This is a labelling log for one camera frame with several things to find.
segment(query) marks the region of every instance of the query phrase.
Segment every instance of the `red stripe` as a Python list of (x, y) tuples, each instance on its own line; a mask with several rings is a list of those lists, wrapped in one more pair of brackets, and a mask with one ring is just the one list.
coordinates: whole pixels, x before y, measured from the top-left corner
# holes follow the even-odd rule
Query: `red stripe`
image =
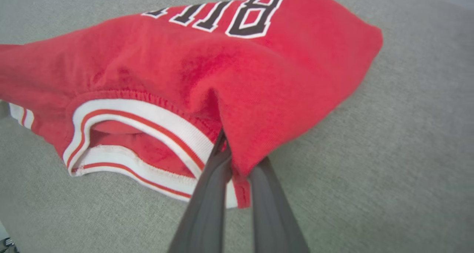
[(89, 169), (89, 168), (92, 168), (92, 167), (116, 167), (116, 168), (119, 168), (119, 169), (122, 169), (122, 170), (126, 170), (128, 171), (129, 173), (133, 174), (135, 177), (137, 177), (138, 179), (140, 179), (140, 181), (142, 182), (145, 182), (149, 185), (152, 185), (154, 187), (157, 187), (159, 189), (162, 189), (164, 191), (167, 191), (167, 192), (170, 192), (172, 194), (177, 194), (178, 196), (182, 196), (182, 197), (186, 197), (188, 199), (191, 198), (191, 195), (190, 194), (186, 194), (186, 193), (183, 193), (183, 192), (180, 192), (180, 191), (176, 191), (176, 190), (173, 190), (173, 189), (170, 189), (170, 188), (167, 188), (167, 187), (164, 187), (162, 185), (159, 185), (159, 184), (156, 184), (154, 182), (151, 182), (147, 179), (144, 179), (143, 177), (139, 176), (137, 173), (135, 173), (132, 169), (130, 169), (129, 167), (125, 166), (125, 165), (121, 165), (121, 164), (115, 164), (115, 163), (108, 163), (108, 162), (100, 162), (100, 163), (93, 163), (93, 164), (87, 164), (87, 165), (84, 165), (84, 169)]
[(178, 136), (176, 136), (174, 133), (172, 133), (171, 131), (163, 128), (162, 126), (160, 125), (157, 125), (156, 123), (153, 123), (147, 119), (144, 119), (142, 117), (139, 117), (137, 115), (134, 115), (132, 113), (127, 113), (127, 112), (123, 112), (123, 111), (116, 111), (116, 110), (96, 110), (96, 111), (93, 111), (91, 113), (89, 113), (88, 115), (86, 115), (84, 118), (83, 118), (83, 121), (81, 122), (81, 143), (78, 145), (78, 147), (73, 151), (73, 153), (70, 155), (67, 163), (66, 163), (66, 167), (69, 167), (69, 165), (71, 164), (71, 160), (72, 158), (77, 154), (77, 152), (79, 151), (79, 149), (84, 145), (85, 143), (85, 134), (84, 134), (84, 127), (85, 127), (85, 123), (92, 117), (94, 116), (97, 116), (97, 115), (101, 115), (101, 114), (113, 114), (113, 115), (120, 115), (120, 116), (123, 116), (123, 117), (126, 117), (126, 118), (129, 118), (129, 119), (132, 119), (132, 120), (135, 120), (135, 121), (138, 121), (142, 124), (145, 124), (161, 133), (163, 133), (164, 135), (168, 136), (171, 140), (173, 140), (176, 144), (178, 144), (183, 150), (184, 152), (186, 152), (190, 157), (191, 159), (193, 159), (193, 161), (198, 165), (198, 167), (203, 170), (204, 169), (204, 163), (200, 160), (200, 158), (196, 155), (196, 153), (194, 153), (194, 151), (188, 147), (188, 145), (183, 141), (181, 140)]
[(27, 118), (27, 110), (23, 108), (23, 117), (21, 119), (22, 126), (25, 126), (25, 119)]

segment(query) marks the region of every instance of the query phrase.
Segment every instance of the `red fabric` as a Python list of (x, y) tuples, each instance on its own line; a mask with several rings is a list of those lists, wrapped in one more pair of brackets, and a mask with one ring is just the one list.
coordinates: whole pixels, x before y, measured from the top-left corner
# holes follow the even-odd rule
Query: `red fabric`
[[(223, 126), (236, 185), (248, 192), (238, 176), (247, 176), (264, 156), (347, 98), (381, 49), (382, 37), (333, 0), (281, 0), (266, 34), (231, 37), (226, 30), (244, 2), (232, 1), (212, 32), (193, 24), (215, 3), (203, 6), (187, 26), (170, 22), (186, 8), (181, 6), (157, 19), (130, 15), (44, 41), (0, 46), (0, 99), (34, 112), (32, 130), (60, 155), (74, 132), (74, 110), (97, 98), (156, 104), (212, 141)], [(243, 25), (258, 13), (250, 10)], [(102, 132), (95, 144), (118, 140), (151, 165), (179, 165), (169, 150), (143, 150), (163, 145), (135, 128), (109, 121), (93, 129)], [(168, 170), (189, 174), (183, 167)], [(240, 206), (248, 205), (248, 196), (240, 199)]]

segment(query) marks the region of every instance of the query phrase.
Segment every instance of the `red garment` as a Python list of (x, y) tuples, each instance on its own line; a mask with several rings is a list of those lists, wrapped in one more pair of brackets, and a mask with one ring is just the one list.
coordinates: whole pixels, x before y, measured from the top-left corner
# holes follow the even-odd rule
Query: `red garment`
[(72, 176), (120, 172), (188, 200), (220, 129), (243, 178), (362, 81), (381, 31), (333, 0), (232, 0), (0, 46), (0, 99)]

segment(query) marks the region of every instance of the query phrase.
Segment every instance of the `gray fabric surface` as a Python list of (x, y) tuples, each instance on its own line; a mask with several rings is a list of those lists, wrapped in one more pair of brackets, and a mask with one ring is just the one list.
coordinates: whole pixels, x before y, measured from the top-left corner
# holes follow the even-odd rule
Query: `gray fabric surface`
[[(0, 0), (0, 43), (217, 0)], [(337, 0), (384, 32), (357, 92), (271, 155), (313, 252), (472, 252), (474, 13), (440, 0)], [(186, 204), (128, 177), (68, 176), (54, 148), (0, 119), (0, 219), (22, 253), (165, 252)], [(252, 250), (227, 211), (226, 252)]]

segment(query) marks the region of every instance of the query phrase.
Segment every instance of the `gray carpet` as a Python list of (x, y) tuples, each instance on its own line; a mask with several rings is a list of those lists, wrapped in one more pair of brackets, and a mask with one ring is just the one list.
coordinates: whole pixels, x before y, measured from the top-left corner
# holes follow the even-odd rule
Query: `gray carpet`
[[(218, 0), (0, 0), (0, 43)], [(337, 0), (384, 32), (357, 92), (271, 155), (313, 252), (474, 248), (474, 13), (441, 0)], [(165, 252), (186, 204), (128, 177), (68, 176), (54, 148), (0, 119), (0, 220), (22, 253)], [(229, 210), (227, 253), (252, 251)]]

